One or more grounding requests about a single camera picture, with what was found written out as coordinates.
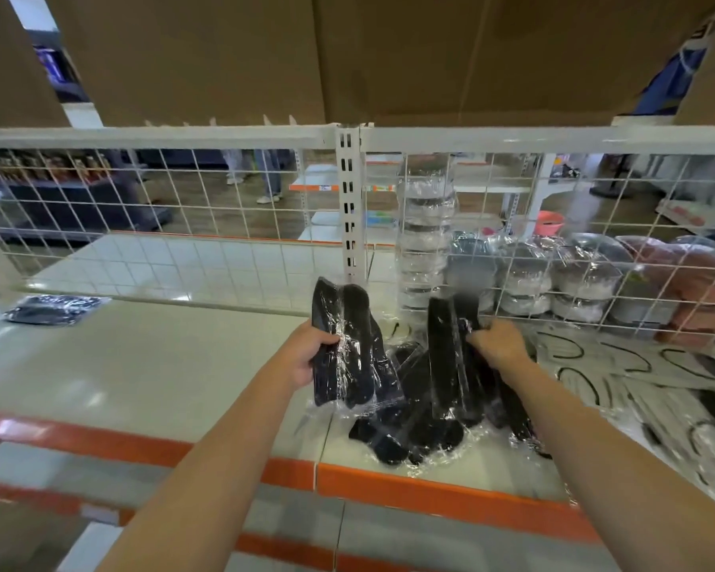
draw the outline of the left hand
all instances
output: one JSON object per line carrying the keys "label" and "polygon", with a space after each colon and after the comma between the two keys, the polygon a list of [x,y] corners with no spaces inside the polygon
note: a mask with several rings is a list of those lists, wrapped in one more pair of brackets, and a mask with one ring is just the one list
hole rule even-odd
{"label": "left hand", "polygon": [[320,346],[323,343],[331,346],[338,342],[339,336],[316,329],[313,322],[307,319],[280,346],[273,356],[273,361],[281,365],[281,370],[290,377],[294,389],[299,389],[313,380],[310,359],[315,356]]}

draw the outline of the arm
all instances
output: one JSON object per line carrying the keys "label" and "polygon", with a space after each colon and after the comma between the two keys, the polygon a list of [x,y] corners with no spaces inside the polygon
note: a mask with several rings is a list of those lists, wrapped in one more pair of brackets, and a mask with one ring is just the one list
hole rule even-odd
{"label": "arm", "polygon": [[291,396],[337,336],[297,327],[125,528],[97,572],[224,570]]}
{"label": "arm", "polygon": [[468,340],[519,395],[620,568],[715,570],[715,501],[546,374],[509,321]]}

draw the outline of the hand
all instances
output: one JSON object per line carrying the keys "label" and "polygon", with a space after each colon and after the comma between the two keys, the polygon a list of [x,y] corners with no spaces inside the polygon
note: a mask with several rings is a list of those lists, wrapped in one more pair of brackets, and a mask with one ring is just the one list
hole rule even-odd
{"label": "hand", "polygon": [[291,379],[294,389],[299,389],[313,380],[310,359],[315,356],[320,346],[323,343],[331,346],[338,342],[338,335],[316,329],[313,327],[313,322],[307,319],[289,335],[272,361],[280,364],[283,373]]}
{"label": "hand", "polygon": [[530,361],[522,333],[507,319],[493,319],[489,329],[471,333],[466,340],[491,366],[502,373],[508,373],[520,363]]}

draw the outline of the forearm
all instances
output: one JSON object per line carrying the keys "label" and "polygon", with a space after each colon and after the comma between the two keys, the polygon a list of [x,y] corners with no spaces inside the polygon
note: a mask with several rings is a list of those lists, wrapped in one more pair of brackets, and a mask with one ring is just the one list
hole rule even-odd
{"label": "forearm", "polygon": [[537,364],[505,371],[583,512],[624,570],[715,570],[715,502]]}
{"label": "forearm", "polygon": [[259,370],[138,511],[98,572],[224,570],[294,392],[285,372],[275,358]]}

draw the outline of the right hand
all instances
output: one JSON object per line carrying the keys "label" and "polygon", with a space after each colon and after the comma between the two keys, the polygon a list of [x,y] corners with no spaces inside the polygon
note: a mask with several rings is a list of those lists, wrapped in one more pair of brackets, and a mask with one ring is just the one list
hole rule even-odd
{"label": "right hand", "polygon": [[522,333],[508,319],[493,319],[489,329],[475,331],[466,340],[492,367],[502,373],[511,371],[524,361],[530,361]]}

